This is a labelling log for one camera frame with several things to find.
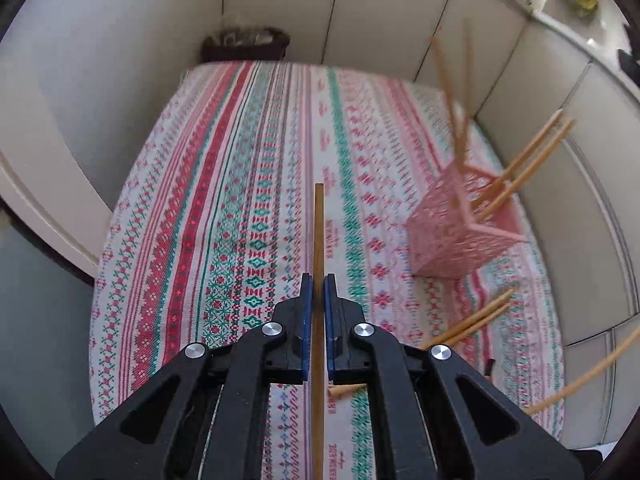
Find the wooden chopstick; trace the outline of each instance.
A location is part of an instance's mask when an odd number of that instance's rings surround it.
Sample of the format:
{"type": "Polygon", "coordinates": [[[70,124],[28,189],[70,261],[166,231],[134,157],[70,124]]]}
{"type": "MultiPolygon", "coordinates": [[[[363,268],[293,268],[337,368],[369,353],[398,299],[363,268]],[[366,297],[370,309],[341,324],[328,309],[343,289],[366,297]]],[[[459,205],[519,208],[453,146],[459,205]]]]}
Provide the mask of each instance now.
{"type": "Polygon", "coordinates": [[[466,146],[469,139],[469,124],[471,122],[471,107],[474,94],[474,46],[471,36],[471,21],[465,18],[465,43],[466,43],[466,64],[465,64],[465,115],[462,121],[462,130],[460,131],[460,149],[456,154],[458,159],[456,164],[458,171],[464,170],[466,159],[466,146]]]}
{"type": "MultiPolygon", "coordinates": [[[[447,346],[452,346],[458,341],[462,341],[465,337],[469,336],[473,332],[481,329],[484,325],[486,325],[489,321],[491,321],[498,314],[493,315],[498,310],[500,313],[504,312],[509,306],[509,300],[513,293],[515,292],[515,288],[510,288],[505,293],[501,294],[495,300],[493,300],[488,305],[482,307],[480,310],[472,314],[471,316],[466,317],[461,322],[452,326],[446,332],[443,332],[436,337],[429,339],[426,343],[422,343],[420,348],[422,350],[426,350],[430,346],[444,343],[447,346]],[[466,333],[466,335],[460,339],[455,340],[462,333],[466,333]]],[[[339,399],[348,393],[356,392],[357,390],[364,388],[367,386],[366,384],[340,384],[338,386],[330,386],[328,388],[329,395],[334,399],[339,399]]]]}
{"type": "Polygon", "coordinates": [[[316,184],[314,212],[314,292],[311,323],[311,459],[314,480],[322,480],[324,467],[324,185],[316,184]]]}
{"type": "Polygon", "coordinates": [[[560,141],[564,139],[571,129],[576,125],[577,121],[572,119],[551,139],[551,142],[546,145],[538,156],[533,160],[529,167],[524,170],[512,183],[508,186],[497,198],[495,198],[487,207],[482,209],[481,212],[476,215],[475,222],[481,222],[488,216],[494,214],[502,204],[504,204],[509,197],[517,192],[522,185],[529,179],[529,177],[542,165],[542,163],[549,158],[549,155],[553,152],[560,141]]]}
{"type": "Polygon", "coordinates": [[[516,170],[531,156],[533,152],[536,151],[538,146],[545,140],[545,137],[551,131],[551,129],[556,125],[556,123],[562,118],[564,114],[564,110],[560,108],[557,110],[551,118],[546,122],[546,124],[542,127],[542,129],[536,134],[536,136],[532,139],[532,141],[520,152],[520,154],[516,157],[516,159],[508,165],[507,169],[502,172],[502,174],[496,178],[479,196],[471,201],[471,210],[478,207],[482,202],[491,198],[494,195],[494,192],[499,189],[499,187],[505,183],[506,180],[510,180],[515,174],[516,170]]]}
{"type": "Polygon", "coordinates": [[[449,77],[449,70],[447,69],[447,60],[444,57],[442,51],[442,45],[440,39],[437,36],[431,38],[431,47],[434,52],[434,63],[436,70],[438,71],[438,78],[440,79],[440,86],[444,92],[444,101],[447,105],[447,112],[449,113],[449,129],[451,130],[451,140],[453,144],[453,152],[455,160],[460,159],[460,139],[458,138],[458,125],[456,121],[456,109],[453,101],[453,86],[451,85],[451,79],[449,77]]]}
{"type": "Polygon", "coordinates": [[[533,415],[545,408],[548,408],[552,404],[558,402],[558,400],[564,399],[572,394],[574,394],[581,386],[591,381],[597,375],[602,373],[609,367],[613,361],[615,361],[620,355],[625,352],[631,344],[640,336],[640,326],[636,327],[636,329],[627,337],[618,348],[615,349],[611,354],[606,356],[602,361],[600,361],[597,365],[595,365],[591,370],[587,373],[583,374],[580,378],[576,379],[573,383],[565,386],[562,390],[560,390],[555,395],[552,395],[548,399],[543,400],[533,406],[529,406],[524,410],[527,415],[533,415]]]}

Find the triangular cutout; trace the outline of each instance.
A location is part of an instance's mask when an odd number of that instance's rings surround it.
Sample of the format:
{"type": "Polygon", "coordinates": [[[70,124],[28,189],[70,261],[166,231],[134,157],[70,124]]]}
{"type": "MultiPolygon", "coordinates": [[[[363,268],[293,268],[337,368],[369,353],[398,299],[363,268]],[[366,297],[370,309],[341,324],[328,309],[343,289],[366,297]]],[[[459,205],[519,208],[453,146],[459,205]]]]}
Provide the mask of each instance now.
{"type": "Polygon", "coordinates": [[[483,444],[490,446],[518,431],[518,423],[468,377],[457,377],[456,384],[483,444]]]}
{"type": "Polygon", "coordinates": [[[167,379],[145,402],[127,415],[120,425],[120,431],[142,444],[153,444],[179,384],[178,376],[167,379]]]}

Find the table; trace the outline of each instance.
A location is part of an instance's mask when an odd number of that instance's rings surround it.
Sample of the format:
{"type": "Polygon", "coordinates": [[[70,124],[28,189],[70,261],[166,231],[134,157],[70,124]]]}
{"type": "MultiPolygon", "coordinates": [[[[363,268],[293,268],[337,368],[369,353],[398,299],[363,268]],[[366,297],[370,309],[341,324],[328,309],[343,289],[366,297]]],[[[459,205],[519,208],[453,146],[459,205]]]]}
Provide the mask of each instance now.
{"type": "MultiPolygon", "coordinates": [[[[367,320],[417,345],[517,283],[514,306],[456,350],[528,406],[563,386],[540,250],[517,244],[461,280],[413,278],[403,223],[451,159],[434,89],[324,66],[190,71],[143,146],[95,281],[90,381],[99,422],[187,343],[232,343],[312,270],[313,184],[324,182],[326,272],[367,320]]],[[[470,161],[500,165],[476,125],[470,161]]],[[[271,388],[263,477],[310,478],[308,389],[271,388]]],[[[330,402],[326,476],[372,477],[366,393],[330,402]]],[[[563,405],[537,415],[559,437],[563,405]]]]}

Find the silver screw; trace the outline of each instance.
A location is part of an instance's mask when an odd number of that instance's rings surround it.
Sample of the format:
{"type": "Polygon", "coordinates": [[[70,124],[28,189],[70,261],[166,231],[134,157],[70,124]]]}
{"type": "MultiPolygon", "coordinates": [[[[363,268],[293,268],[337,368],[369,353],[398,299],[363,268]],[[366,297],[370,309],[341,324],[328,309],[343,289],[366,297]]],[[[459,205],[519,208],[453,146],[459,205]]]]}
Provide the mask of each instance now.
{"type": "Polygon", "coordinates": [[[431,349],[431,355],[440,361],[446,361],[451,357],[451,348],[447,345],[436,345],[431,349]]]}
{"type": "Polygon", "coordinates": [[[373,334],[374,330],[373,325],[370,325],[369,323],[358,323],[353,327],[353,331],[360,337],[369,337],[373,334]]]}
{"type": "Polygon", "coordinates": [[[204,355],[204,345],[201,343],[191,343],[187,348],[184,349],[184,354],[189,359],[197,359],[198,357],[202,357],[204,355]]]}
{"type": "Polygon", "coordinates": [[[262,333],[264,335],[278,335],[280,332],[282,332],[282,325],[280,323],[270,321],[262,326],[262,333]]]}

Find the pink container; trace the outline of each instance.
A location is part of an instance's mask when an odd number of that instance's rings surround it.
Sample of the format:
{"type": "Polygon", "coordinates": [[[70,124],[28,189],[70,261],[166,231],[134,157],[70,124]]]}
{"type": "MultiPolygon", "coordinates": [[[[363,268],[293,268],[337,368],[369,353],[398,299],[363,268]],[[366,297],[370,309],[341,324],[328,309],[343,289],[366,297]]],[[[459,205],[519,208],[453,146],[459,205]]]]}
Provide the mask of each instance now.
{"type": "Polygon", "coordinates": [[[453,162],[444,169],[405,224],[413,275],[462,278],[526,241],[513,198],[481,223],[474,221],[470,200],[496,178],[468,165],[463,178],[453,162]]]}

